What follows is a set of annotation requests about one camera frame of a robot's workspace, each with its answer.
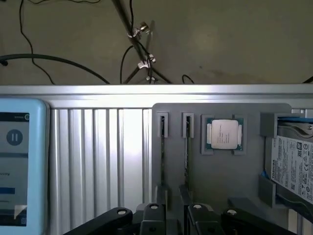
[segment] screw head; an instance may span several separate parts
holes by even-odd
[[[117,212],[119,215],[123,215],[123,214],[126,214],[126,211],[125,210],[120,210]]]
[[[151,205],[150,208],[153,209],[153,210],[155,210],[155,209],[158,208],[158,205]]]
[[[234,210],[228,210],[227,213],[228,213],[228,214],[231,214],[231,215],[236,215],[236,214],[237,214],[237,212],[234,211]]]

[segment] metal pole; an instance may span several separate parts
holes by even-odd
[[[133,29],[132,29],[132,26],[131,26],[131,23],[129,21],[129,17],[128,17],[128,14],[127,14],[127,11],[125,10],[125,7],[124,7],[124,3],[122,2],[122,0],[112,0],[122,22],[123,22],[123,25],[124,27],[126,28],[127,30],[127,33],[128,35],[131,35],[133,36],[134,32],[133,32]],[[140,48],[140,45],[137,41],[137,38],[134,37],[134,38],[129,38],[129,40],[131,41],[131,43],[133,44],[141,62],[145,62],[146,61],[146,58],[144,56],[144,54],[142,53],[142,50]]]

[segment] concrete floor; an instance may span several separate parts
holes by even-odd
[[[30,52],[19,32],[19,4],[0,2],[0,54]],[[135,25],[156,22],[150,50],[155,67],[178,84],[184,73],[198,84],[301,83],[313,75],[312,9],[311,0],[134,0]],[[76,61],[118,84],[130,43],[110,0],[26,0],[24,31],[36,53]],[[57,84],[103,84],[77,68],[37,61]],[[137,63],[131,51],[124,75]],[[134,82],[144,76],[142,71]],[[15,60],[0,67],[0,84],[50,83],[30,60]]]

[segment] white label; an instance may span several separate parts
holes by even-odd
[[[313,143],[277,136],[271,169],[273,181],[313,203]]]

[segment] tripod stand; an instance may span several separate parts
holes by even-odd
[[[131,23],[129,21],[129,17],[127,14],[127,11],[125,10],[124,4],[122,0],[112,0],[113,4],[115,5],[115,8],[122,20],[122,23],[127,31],[128,37],[130,42],[132,43],[134,49],[136,50],[140,62],[136,66],[136,68],[133,70],[133,72],[127,77],[125,82],[123,84],[129,83],[133,77],[143,68],[147,70],[151,70],[149,72],[149,77],[147,77],[147,80],[151,83],[152,80],[156,81],[157,79],[152,76],[152,73],[154,72],[156,75],[158,75],[160,78],[162,78],[166,83],[172,84],[172,82],[167,79],[161,72],[159,72],[157,69],[153,68],[152,63],[156,62],[156,59],[152,54],[150,54],[148,51],[151,37],[152,37],[152,30],[154,29],[154,22],[152,21],[150,28],[145,24],[142,23],[140,25],[140,28],[132,28]],[[144,47],[140,42],[140,33],[141,32],[147,32],[148,40],[146,47]]]

